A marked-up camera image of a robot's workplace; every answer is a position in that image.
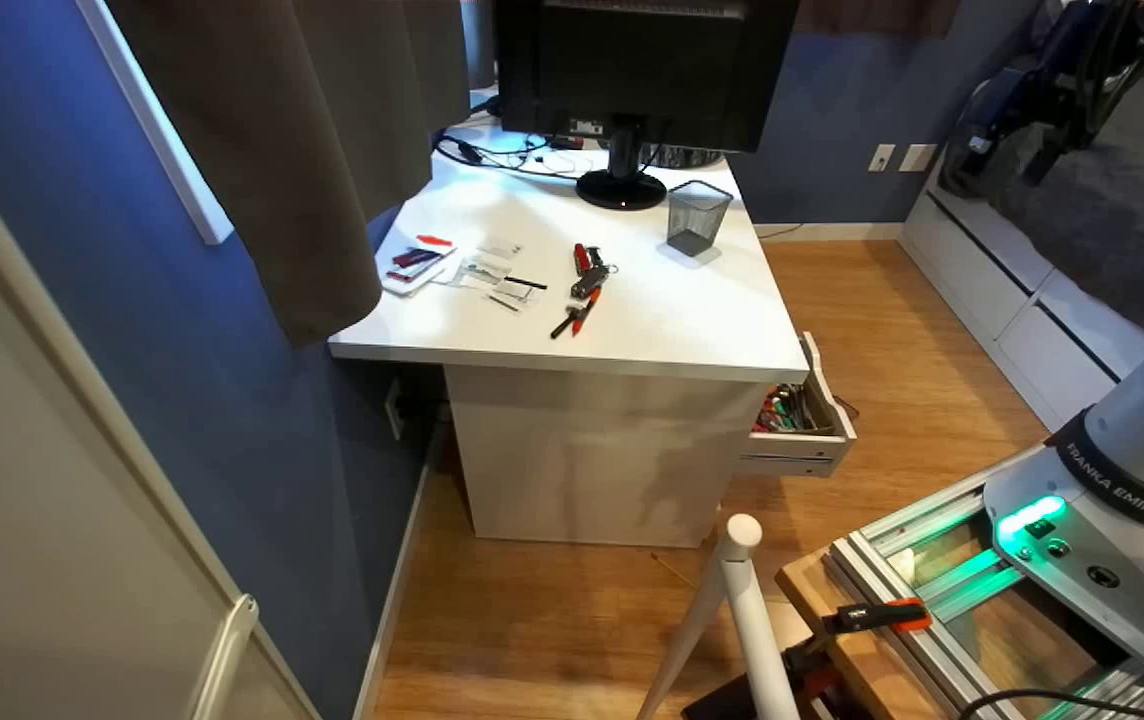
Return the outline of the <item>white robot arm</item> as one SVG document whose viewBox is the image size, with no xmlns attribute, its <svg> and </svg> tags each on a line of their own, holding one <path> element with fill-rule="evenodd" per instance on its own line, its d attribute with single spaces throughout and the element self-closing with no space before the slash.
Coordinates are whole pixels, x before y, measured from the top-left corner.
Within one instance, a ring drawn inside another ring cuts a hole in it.
<svg viewBox="0 0 1144 720">
<path fill-rule="evenodd" d="M 1144 365 L 982 478 L 991 549 L 1144 662 Z"/>
</svg>

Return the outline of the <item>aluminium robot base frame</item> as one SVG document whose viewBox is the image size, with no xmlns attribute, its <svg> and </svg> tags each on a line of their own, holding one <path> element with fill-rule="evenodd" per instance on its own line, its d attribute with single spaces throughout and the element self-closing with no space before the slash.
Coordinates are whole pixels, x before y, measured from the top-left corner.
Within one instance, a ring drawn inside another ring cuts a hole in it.
<svg viewBox="0 0 1144 720">
<path fill-rule="evenodd" d="M 1144 720 L 1144 537 L 1089 513 L 1047 448 L 1019 450 L 828 549 L 962 720 Z"/>
</svg>

